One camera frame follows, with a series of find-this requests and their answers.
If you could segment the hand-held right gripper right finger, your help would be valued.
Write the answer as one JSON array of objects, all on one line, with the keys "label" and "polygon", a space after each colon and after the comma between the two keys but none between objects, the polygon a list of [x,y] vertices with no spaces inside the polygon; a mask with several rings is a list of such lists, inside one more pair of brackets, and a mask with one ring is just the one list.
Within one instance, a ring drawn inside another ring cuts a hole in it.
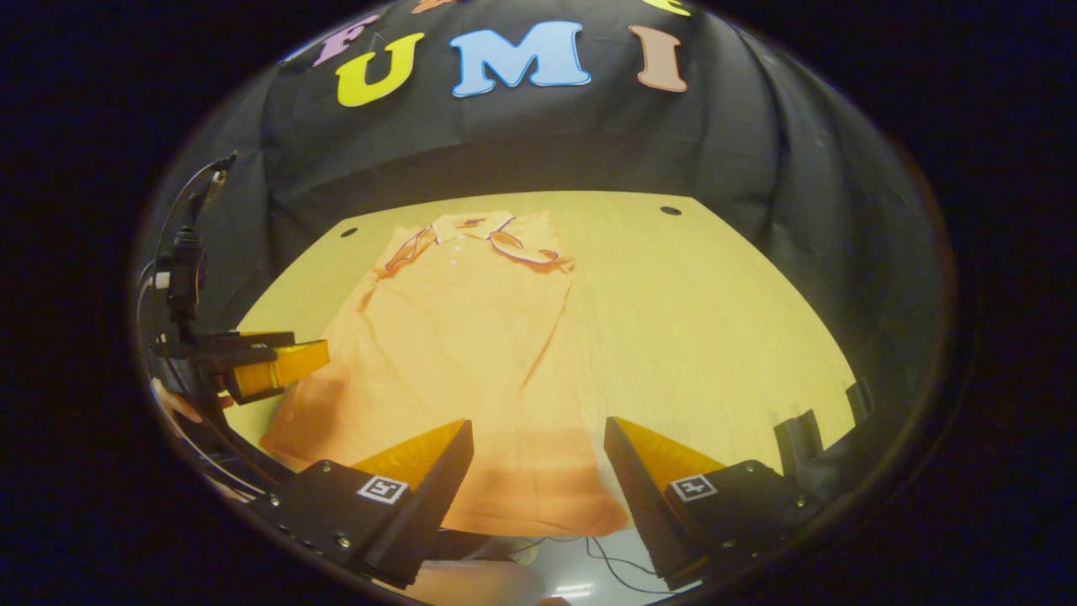
[{"label": "hand-held right gripper right finger", "polygon": [[670,590],[727,582],[773,555],[823,503],[768,465],[724,465],[623,417],[603,448],[651,564]]}]

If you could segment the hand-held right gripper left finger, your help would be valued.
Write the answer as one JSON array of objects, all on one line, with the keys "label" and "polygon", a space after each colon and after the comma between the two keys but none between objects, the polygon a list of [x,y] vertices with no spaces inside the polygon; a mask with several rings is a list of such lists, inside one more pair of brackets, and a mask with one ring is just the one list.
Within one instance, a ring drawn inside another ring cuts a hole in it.
[{"label": "hand-held right gripper left finger", "polygon": [[335,566],[412,584],[474,455],[454,419],[353,465],[320,460],[251,502],[269,529]]}]

